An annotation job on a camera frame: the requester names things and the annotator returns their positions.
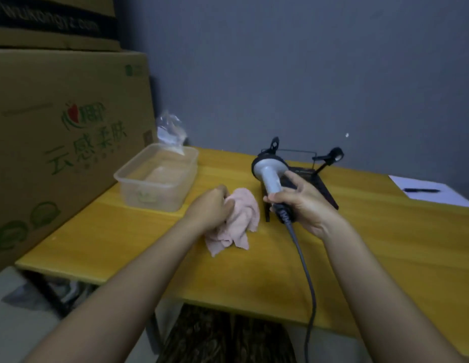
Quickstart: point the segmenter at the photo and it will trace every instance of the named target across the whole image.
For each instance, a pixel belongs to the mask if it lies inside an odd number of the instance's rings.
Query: plastic container
[[[196,177],[199,152],[184,146],[181,155],[166,148],[147,146],[113,175],[127,205],[160,211],[181,208]]]

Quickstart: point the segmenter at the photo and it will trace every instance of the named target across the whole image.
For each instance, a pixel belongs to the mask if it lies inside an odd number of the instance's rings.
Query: white paper
[[[422,181],[420,179],[389,176],[393,182],[411,199],[469,207],[469,201],[444,183]],[[405,192],[405,188],[424,188],[440,190],[438,193]]]

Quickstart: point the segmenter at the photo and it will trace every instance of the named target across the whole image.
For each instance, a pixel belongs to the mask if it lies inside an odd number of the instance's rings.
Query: forearm
[[[65,318],[26,362],[124,361],[200,235],[195,224],[178,221]]]
[[[324,244],[374,361],[463,361],[348,223],[340,224]]]

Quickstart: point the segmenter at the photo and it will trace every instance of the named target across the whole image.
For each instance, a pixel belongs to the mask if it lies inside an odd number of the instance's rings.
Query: pink cloth
[[[235,204],[226,223],[206,234],[206,246],[213,257],[232,243],[236,247],[248,250],[246,230],[256,232],[260,222],[260,209],[250,190],[237,188],[225,202],[230,199],[233,199]]]

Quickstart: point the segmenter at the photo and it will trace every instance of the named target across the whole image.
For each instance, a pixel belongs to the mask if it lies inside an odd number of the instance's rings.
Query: wooden tabletop
[[[16,265],[104,283],[181,218],[196,196],[219,183],[230,191],[251,190],[262,208],[260,183],[251,174],[253,158],[200,149],[198,175],[176,213],[127,207],[117,184]],[[340,213],[397,283],[469,355],[469,208],[410,200],[386,175],[330,167],[321,177],[340,205]],[[356,336],[357,327],[322,242],[299,225],[295,229],[317,296],[316,326]],[[258,231],[249,234],[249,243],[248,251],[231,247],[213,258],[200,240],[182,262],[166,296],[307,323],[310,293],[284,226],[275,219],[265,223],[262,216]]]

